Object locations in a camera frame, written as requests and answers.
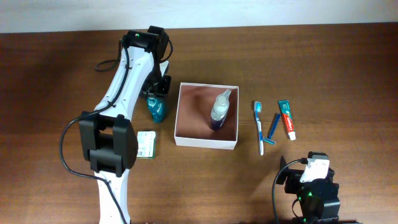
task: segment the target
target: open cardboard box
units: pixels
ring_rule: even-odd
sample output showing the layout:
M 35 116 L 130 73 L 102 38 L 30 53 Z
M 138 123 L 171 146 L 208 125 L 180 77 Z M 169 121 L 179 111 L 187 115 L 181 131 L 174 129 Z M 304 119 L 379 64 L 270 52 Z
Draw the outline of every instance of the open cardboard box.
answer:
M 210 128 L 216 97 L 231 90 L 229 109 L 220 130 Z M 181 83 L 175 118 L 174 139 L 178 146 L 234 149 L 238 141 L 239 87 Z

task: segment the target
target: white wall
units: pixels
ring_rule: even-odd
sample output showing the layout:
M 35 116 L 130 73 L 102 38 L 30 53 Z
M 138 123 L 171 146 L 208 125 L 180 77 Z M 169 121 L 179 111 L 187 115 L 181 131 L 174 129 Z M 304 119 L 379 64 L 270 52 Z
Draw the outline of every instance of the white wall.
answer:
M 0 32 L 398 21 L 398 0 L 2 0 Z

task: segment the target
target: toothbrush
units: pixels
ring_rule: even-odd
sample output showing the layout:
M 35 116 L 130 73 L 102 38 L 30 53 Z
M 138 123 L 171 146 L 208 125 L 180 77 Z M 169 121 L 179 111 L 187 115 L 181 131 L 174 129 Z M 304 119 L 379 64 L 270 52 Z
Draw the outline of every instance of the toothbrush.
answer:
M 264 143 L 262 141 L 262 132 L 261 132 L 261 122 L 258 116 L 258 113 L 261 112 L 261 103 L 258 101 L 254 102 L 254 115 L 256 116 L 257 128 L 259 130 L 259 146 L 260 146 L 260 155 L 264 155 Z

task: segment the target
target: bottle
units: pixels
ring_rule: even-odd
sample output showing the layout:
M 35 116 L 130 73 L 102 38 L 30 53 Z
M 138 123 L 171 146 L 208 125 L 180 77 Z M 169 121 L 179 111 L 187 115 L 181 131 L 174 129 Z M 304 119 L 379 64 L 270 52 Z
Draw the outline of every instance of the bottle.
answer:
M 165 100 L 163 98 L 148 97 L 147 106 L 150 113 L 152 113 L 152 118 L 155 123 L 163 121 L 167 112 Z
M 231 90 L 226 90 L 224 93 L 220 94 L 216 98 L 216 102 L 211 110 L 211 123 L 210 128 L 217 131 L 224 124 L 228 108 L 229 108 L 229 95 Z

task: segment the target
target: white bottle cap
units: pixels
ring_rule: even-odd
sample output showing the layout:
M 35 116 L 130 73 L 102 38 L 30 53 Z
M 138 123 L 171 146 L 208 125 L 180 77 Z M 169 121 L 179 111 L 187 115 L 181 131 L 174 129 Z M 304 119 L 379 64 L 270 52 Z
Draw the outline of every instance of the white bottle cap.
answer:
M 289 132 L 287 134 L 289 135 L 290 140 L 292 140 L 292 141 L 296 140 L 296 132 L 295 131 Z
M 226 113 L 229 107 L 229 95 L 231 94 L 231 90 L 226 90 L 224 93 L 220 94 L 216 98 L 216 102 L 214 103 L 214 107 L 218 113 Z

